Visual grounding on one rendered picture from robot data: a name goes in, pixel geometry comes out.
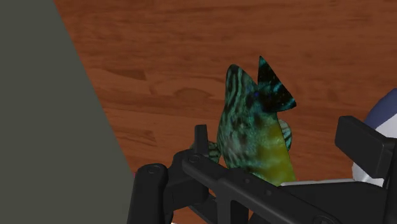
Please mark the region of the teal and yellow fish figure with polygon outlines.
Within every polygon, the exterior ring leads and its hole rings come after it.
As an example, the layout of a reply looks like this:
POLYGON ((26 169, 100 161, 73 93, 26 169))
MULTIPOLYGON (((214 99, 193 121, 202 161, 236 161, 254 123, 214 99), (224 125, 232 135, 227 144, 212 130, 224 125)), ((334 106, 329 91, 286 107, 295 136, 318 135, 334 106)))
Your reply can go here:
POLYGON ((291 92, 263 56, 253 79, 237 64, 225 75, 225 98, 215 141, 208 142, 208 157, 224 160, 275 186, 296 181, 290 159, 292 130, 278 114, 297 105, 291 92))

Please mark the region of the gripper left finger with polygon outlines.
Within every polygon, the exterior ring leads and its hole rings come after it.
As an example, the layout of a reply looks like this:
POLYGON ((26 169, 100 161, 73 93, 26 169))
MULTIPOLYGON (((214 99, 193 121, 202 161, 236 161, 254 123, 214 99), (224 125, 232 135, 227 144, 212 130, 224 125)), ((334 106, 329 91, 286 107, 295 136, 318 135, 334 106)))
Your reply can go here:
POLYGON ((207 224, 342 224, 333 215, 241 169, 208 157, 206 125, 195 126, 193 148, 177 152, 170 167, 138 168, 127 224, 171 224, 189 207, 207 224))

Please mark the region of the blue and white rounded object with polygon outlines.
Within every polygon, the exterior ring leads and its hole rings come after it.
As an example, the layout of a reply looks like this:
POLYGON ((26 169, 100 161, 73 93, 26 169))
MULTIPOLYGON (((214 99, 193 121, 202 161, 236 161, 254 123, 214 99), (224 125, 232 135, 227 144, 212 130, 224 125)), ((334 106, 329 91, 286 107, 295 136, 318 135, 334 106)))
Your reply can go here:
MULTIPOLYGON (((397 88, 392 89, 369 111, 364 123, 386 137, 397 139, 397 88)), ((353 163, 355 181, 383 186, 384 179, 371 178, 359 165, 353 163)))

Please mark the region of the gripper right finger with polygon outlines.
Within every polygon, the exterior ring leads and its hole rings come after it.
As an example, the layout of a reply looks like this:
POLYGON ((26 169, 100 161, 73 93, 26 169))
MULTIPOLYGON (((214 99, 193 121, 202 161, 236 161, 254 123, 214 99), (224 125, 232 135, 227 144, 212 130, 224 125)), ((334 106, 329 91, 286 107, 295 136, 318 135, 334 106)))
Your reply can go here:
POLYGON ((397 138, 386 137, 361 120, 340 116, 335 146, 387 190, 383 224, 397 224, 397 138))

